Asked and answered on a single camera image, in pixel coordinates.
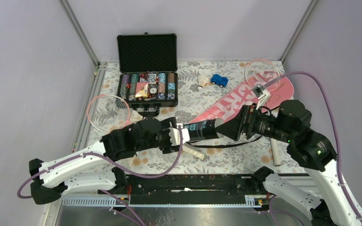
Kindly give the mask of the white shuttlecock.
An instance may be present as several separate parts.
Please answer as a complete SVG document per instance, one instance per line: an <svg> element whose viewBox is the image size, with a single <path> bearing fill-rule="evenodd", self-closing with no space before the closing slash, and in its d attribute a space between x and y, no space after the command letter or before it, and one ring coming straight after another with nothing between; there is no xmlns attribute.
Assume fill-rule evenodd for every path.
<svg viewBox="0 0 362 226"><path fill-rule="evenodd" d="M203 87L210 81L206 75L198 75L197 77L197 90L202 91Z"/></svg>
<svg viewBox="0 0 362 226"><path fill-rule="evenodd" d="M130 117L129 117L130 123L136 123L138 121L143 120L143 118L144 117L142 115L140 115L137 111L135 111L135 110L130 111Z"/></svg>

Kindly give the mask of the black shuttlecock tube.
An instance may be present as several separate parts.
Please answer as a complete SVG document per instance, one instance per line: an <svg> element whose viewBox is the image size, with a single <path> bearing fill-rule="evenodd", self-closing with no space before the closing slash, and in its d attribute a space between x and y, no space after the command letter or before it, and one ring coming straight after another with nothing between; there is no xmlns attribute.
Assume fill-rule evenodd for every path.
<svg viewBox="0 0 362 226"><path fill-rule="evenodd" d="M203 140L211 140L221 138L217 132L217 127L222 125L222 119L211 119L205 121L198 121L195 123L184 124L183 128L187 129L189 134L189 142L198 142Z"/></svg>

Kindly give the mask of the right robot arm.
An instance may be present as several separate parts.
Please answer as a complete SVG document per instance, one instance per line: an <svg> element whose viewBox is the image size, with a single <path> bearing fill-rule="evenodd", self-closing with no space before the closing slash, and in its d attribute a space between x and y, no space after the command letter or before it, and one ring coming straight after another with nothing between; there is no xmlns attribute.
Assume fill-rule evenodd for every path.
<svg viewBox="0 0 362 226"><path fill-rule="evenodd" d="M246 105L236 117L217 126L216 132L233 140L242 134L258 134L287 143L287 153L308 173L320 196L295 187L268 167L252 175L254 192L278 196L304 213L314 226L362 226L362 208L337 173L337 153L324 135L311 129L311 116L298 100L283 101L276 117Z"/></svg>

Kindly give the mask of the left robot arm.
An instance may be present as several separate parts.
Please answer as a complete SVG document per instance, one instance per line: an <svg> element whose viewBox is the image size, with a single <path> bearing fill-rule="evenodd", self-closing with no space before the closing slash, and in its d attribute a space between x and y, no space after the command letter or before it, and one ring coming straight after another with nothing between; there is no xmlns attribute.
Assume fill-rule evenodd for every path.
<svg viewBox="0 0 362 226"><path fill-rule="evenodd" d="M121 176L111 175L86 182L76 179L75 175L107 162L126 171L117 161L151 148L159 148L164 152L173 147L182 150L183 144L189 139L187 128L177 123L175 118L164 121L147 118L115 129L92 145L64 158L53 161L38 158L30 160L31 198L37 205L42 205L58 200L71 190L112 189L117 194L123 193L127 189L127 181Z"/></svg>

